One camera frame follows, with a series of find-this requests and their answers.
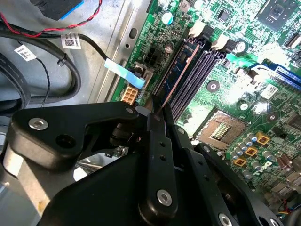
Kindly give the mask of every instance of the capacitor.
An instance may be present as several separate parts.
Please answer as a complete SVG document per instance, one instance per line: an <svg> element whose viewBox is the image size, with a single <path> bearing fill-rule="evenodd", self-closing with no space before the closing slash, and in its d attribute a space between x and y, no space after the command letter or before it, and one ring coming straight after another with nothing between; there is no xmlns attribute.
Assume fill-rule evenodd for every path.
<svg viewBox="0 0 301 226"><path fill-rule="evenodd" d="M164 24L171 25L171 23L174 21L174 16L171 12L165 12L161 19Z"/></svg>
<svg viewBox="0 0 301 226"><path fill-rule="evenodd" d="M279 167L280 167L282 170L287 169L288 166L286 165L286 163L283 161L282 158L277 158L277 162L278 162L278 164L279 164Z"/></svg>
<svg viewBox="0 0 301 226"><path fill-rule="evenodd" d="M172 53L173 50L174 50L174 43L171 42L171 41L168 41L168 42L165 44L164 50L165 50L166 53Z"/></svg>
<svg viewBox="0 0 301 226"><path fill-rule="evenodd" d="M252 140L252 142L256 142L257 141L257 137L256 137L256 135L254 133L249 133L248 134L248 138L250 140Z"/></svg>
<svg viewBox="0 0 301 226"><path fill-rule="evenodd" d="M262 169L262 166L259 164L258 161L253 161L251 165L256 171L260 171Z"/></svg>
<svg viewBox="0 0 301 226"><path fill-rule="evenodd" d="M246 44L243 41L240 41L239 43L237 43L235 47L235 51L241 53L245 50L245 48L246 48Z"/></svg>
<svg viewBox="0 0 301 226"><path fill-rule="evenodd" d="M169 5L170 0L158 0L158 3L161 7L167 7Z"/></svg>
<svg viewBox="0 0 301 226"><path fill-rule="evenodd" d="M189 123L188 120L187 120L187 119L184 119L183 124L186 125L186 124L188 124L188 123Z"/></svg>
<svg viewBox="0 0 301 226"><path fill-rule="evenodd" d="M239 156L236 154L236 152L230 152L230 156L232 159L237 160L239 158Z"/></svg>
<svg viewBox="0 0 301 226"><path fill-rule="evenodd" d="M250 138L248 138L248 137L245 137L245 138L243 139L243 142L244 142L248 147L252 146L252 144L253 144L252 140L250 140Z"/></svg>
<svg viewBox="0 0 301 226"><path fill-rule="evenodd" d="M252 174L247 169L245 169L242 173L245 179L250 180L252 178Z"/></svg>
<svg viewBox="0 0 301 226"><path fill-rule="evenodd" d="M275 161L275 157L270 151L265 151L262 153L266 160Z"/></svg>
<svg viewBox="0 0 301 226"><path fill-rule="evenodd" d="M202 9L202 5L203 5L203 0L196 0L193 3L193 7L196 11L201 10Z"/></svg>
<svg viewBox="0 0 301 226"><path fill-rule="evenodd" d="M254 186L254 184L253 184L252 181L249 181L249 182L247 183L247 185L249 186L249 188L251 189L252 192L255 192L255 191L256 191L256 188L255 188L255 186Z"/></svg>
<svg viewBox="0 0 301 226"><path fill-rule="evenodd" d="M236 154L238 154L239 156L243 155L243 151L240 149L240 147L235 147L234 151L236 152Z"/></svg>
<svg viewBox="0 0 301 226"><path fill-rule="evenodd" d="M239 143L238 146L239 146L240 149L243 150L243 151L248 150L248 147L247 147L243 142Z"/></svg>
<svg viewBox="0 0 301 226"><path fill-rule="evenodd" d="M282 160L283 160L286 164L288 164L288 165L291 165L291 164L292 164L292 160L290 159L290 157L288 157L287 154L283 153L283 154L281 155L281 158L282 158Z"/></svg>

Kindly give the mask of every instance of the surface-mount component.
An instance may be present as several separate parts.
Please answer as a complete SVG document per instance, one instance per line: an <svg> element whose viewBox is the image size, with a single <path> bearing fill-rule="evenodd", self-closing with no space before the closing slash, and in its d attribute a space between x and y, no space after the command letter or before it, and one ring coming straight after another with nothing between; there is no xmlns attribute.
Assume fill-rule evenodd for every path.
<svg viewBox="0 0 301 226"><path fill-rule="evenodd" d="M238 118L215 109L211 119L206 123L198 139L218 149L225 149L246 128Z"/></svg>
<svg viewBox="0 0 301 226"><path fill-rule="evenodd" d="M287 44L287 47L289 48L296 48L301 42L301 35L297 34L295 36L293 36L293 38L289 41L289 43Z"/></svg>
<svg viewBox="0 0 301 226"><path fill-rule="evenodd" d="M230 12L223 9L222 11L220 11L218 18L222 21L226 21L229 18Z"/></svg>
<svg viewBox="0 0 301 226"><path fill-rule="evenodd" d="M301 115L293 113L285 123L285 128L301 132Z"/></svg>
<svg viewBox="0 0 301 226"><path fill-rule="evenodd" d="M256 133L256 137L257 137L257 142L261 145L266 145L270 140L268 135L262 133L261 131L258 131Z"/></svg>
<svg viewBox="0 0 301 226"><path fill-rule="evenodd" d="M256 19L272 31L277 32L297 7L298 4L295 0L267 0L257 14Z"/></svg>
<svg viewBox="0 0 301 226"><path fill-rule="evenodd" d="M249 147L246 151L245 151L245 154L246 155L249 155L249 156L254 156L256 155L258 152L257 148L256 147Z"/></svg>
<svg viewBox="0 0 301 226"><path fill-rule="evenodd" d="M138 89L131 85L128 85L122 96L121 101L127 102L130 105L132 105L136 100L137 96L138 96Z"/></svg>
<svg viewBox="0 0 301 226"><path fill-rule="evenodd" d="M242 157L238 158L233 162L235 165L242 167L243 165L246 164L246 160L243 159Z"/></svg>
<svg viewBox="0 0 301 226"><path fill-rule="evenodd" d="M191 4L189 3L189 1L182 0L180 3L179 9L182 10L184 13L187 13L189 11L190 7L191 7Z"/></svg>

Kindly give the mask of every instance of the red wire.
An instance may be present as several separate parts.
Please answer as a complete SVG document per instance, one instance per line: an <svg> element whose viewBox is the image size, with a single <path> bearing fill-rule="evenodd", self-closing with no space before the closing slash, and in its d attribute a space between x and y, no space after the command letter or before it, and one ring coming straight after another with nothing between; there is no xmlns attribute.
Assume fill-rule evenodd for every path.
<svg viewBox="0 0 301 226"><path fill-rule="evenodd" d="M97 9L97 11L92 15L90 16L87 20L92 20L100 11L100 8ZM14 30L8 23L7 19L4 17L4 15L0 12L0 17L1 19L3 20L3 22L5 23L6 27L8 27L8 29L12 32L12 33L15 33L15 34L22 34L22 35L25 35L27 37L30 37L30 38L36 38L36 37L39 37L43 32L63 32L66 30L66 28L76 28L76 27L80 27L80 26L83 26L85 25L88 21L85 21L85 22L81 22L79 24L73 24L73 25L69 25L68 27L66 28L47 28L47 29L44 29L43 31L41 32L38 32L36 34L28 34L28 33L24 33L24 32L19 32L19 31L16 31Z"/></svg>

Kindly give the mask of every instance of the hole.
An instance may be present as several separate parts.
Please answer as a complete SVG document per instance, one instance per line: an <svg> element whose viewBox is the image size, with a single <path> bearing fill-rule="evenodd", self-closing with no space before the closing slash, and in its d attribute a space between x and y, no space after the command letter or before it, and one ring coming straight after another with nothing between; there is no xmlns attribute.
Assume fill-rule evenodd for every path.
<svg viewBox="0 0 301 226"><path fill-rule="evenodd" d="M160 155L160 159L161 159L162 161L166 161L165 155Z"/></svg>
<svg viewBox="0 0 301 226"><path fill-rule="evenodd" d="M259 217L260 222L262 223L263 226L269 226L269 223L267 222L266 219Z"/></svg>
<svg viewBox="0 0 301 226"><path fill-rule="evenodd" d="M33 124L35 124L36 126L42 126L42 125L44 125L44 123L41 122L41 121L35 121Z"/></svg>
<svg viewBox="0 0 301 226"><path fill-rule="evenodd" d="M69 135L61 134L56 137L55 141L62 148L73 148L75 146L74 138Z"/></svg>
<svg viewBox="0 0 301 226"><path fill-rule="evenodd" d="M207 175L204 175L204 178L205 178L206 181L209 181L209 180L210 180L209 177L208 177Z"/></svg>
<svg viewBox="0 0 301 226"><path fill-rule="evenodd" d="M226 218L223 218L222 220L225 224L227 224L227 225L229 224L229 221Z"/></svg>
<svg viewBox="0 0 301 226"><path fill-rule="evenodd" d="M131 31L130 31L130 34L128 35L130 37L130 39L135 39L136 36L138 34L138 31L136 28L132 28Z"/></svg>
<svg viewBox="0 0 301 226"><path fill-rule="evenodd" d="M167 201L167 200L168 200L168 197L167 197L166 194L162 194L161 197L162 197L162 199L163 199L164 201Z"/></svg>

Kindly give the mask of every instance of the white label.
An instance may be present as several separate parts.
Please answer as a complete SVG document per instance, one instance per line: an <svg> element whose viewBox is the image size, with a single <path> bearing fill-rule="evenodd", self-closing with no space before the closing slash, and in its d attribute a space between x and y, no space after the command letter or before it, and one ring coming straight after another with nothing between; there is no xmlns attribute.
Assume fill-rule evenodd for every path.
<svg viewBox="0 0 301 226"><path fill-rule="evenodd" d="M25 45L21 45L19 48L16 48L15 52L27 62L37 58Z"/></svg>
<svg viewBox="0 0 301 226"><path fill-rule="evenodd" d="M61 40L63 48L81 49L78 34L62 34Z"/></svg>
<svg viewBox="0 0 301 226"><path fill-rule="evenodd" d="M270 100L271 97L277 93L278 88L269 84L264 91L260 94L260 96L262 96L263 98L266 98L267 100Z"/></svg>

